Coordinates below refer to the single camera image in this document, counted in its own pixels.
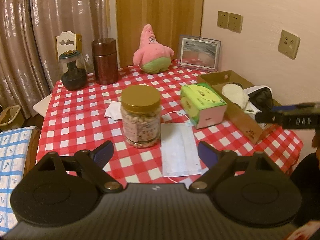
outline wall switch plate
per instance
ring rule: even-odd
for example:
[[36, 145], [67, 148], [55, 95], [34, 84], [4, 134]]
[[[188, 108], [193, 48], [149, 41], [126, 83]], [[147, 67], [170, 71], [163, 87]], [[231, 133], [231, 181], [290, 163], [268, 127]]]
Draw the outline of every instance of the wall switch plate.
[[291, 59], [295, 59], [299, 48], [300, 38], [282, 30], [278, 50]]
[[233, 32], [240, 33], [242, 30], [242, 20], [242, 15], [230, 13], [228, 29]]
[[217, 20], [217, 26], [220, 28], [228, 28], [228, 22], [229, 22], [229, 13], [228, 12], [222, 12], [218, 11], [218, 20]]

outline wooden door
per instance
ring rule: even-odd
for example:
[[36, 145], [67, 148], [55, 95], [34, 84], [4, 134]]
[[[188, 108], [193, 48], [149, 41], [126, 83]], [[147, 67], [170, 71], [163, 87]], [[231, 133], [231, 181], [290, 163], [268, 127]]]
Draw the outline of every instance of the wooden door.
[[159, 43], [176, 58], [179, 36], [200, 36], [203, 0], [116, 0], [120, 66], [132, 65], [140, 34], [151, 24]]

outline picture frame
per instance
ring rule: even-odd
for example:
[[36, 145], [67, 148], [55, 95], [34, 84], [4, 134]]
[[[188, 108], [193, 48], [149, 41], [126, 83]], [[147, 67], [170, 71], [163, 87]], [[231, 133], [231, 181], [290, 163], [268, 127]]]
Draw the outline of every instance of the picture frame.
[[221, 41], [180, 35], [177, 65], [184, 68], [217, 72]]

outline black pants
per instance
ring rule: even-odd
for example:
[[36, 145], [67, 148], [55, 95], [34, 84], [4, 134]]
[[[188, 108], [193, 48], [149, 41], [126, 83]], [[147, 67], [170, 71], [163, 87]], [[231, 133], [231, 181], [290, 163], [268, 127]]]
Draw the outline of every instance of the black pants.
[[310, 220], [320, 220], [320, 170], [316, 154], [305, 157], [293, 171], [291, 180], [299, 188], [302, 205], [295, 224], [302, 226]]

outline jar of nuts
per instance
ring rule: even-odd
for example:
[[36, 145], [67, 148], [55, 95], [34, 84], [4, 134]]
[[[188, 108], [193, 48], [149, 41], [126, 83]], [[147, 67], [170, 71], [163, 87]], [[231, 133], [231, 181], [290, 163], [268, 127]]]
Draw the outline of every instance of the jar of nuts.
[[121, 114], [126, 141], [148, 148], [160, 137], [160, 93], [151, 86], [132, 85], [122, 91]]

